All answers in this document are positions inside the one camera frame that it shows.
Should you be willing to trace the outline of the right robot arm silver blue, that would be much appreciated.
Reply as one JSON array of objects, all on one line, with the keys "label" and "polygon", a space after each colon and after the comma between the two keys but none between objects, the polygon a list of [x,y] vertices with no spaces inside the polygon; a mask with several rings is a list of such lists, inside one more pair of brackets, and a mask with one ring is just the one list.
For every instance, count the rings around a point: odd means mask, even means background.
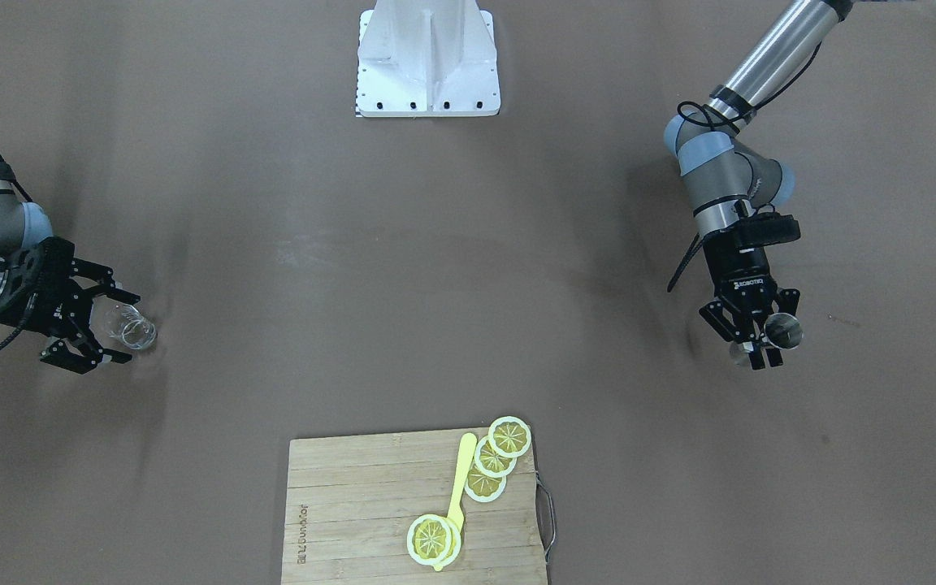
[{"label": "right robot arm silver blue", "polygon": [[130,353],[104,347],[92,329],[98,297],[134,305],[140,296],[121,288],[114,270],[77,257],[75,245],[54,234],[0,152],[0,325],[11,332],[0,351],[25,331],[47,337],[41,362],[76,374]]}]

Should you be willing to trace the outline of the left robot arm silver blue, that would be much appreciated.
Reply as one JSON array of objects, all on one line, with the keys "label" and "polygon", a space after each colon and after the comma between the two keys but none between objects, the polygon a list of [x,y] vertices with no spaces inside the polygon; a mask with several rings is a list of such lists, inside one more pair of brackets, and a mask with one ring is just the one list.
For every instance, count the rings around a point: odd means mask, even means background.
[{"label": "left robot arm silver blue", "polygon": [[665,127],[664,142],[697,223],[668,289],[703,255],[713,299],[700,314],[732,355],[755,371],[781,366],[783,353],[804,337],[796,318],[801,292],[776,282],[766,255],[773,245],[797,241],[801,227],[781,211],[794,193],[794,172],[739,136],[807,71],[853,7],[851,1],[792,2],[706,103],[680,102]]}]

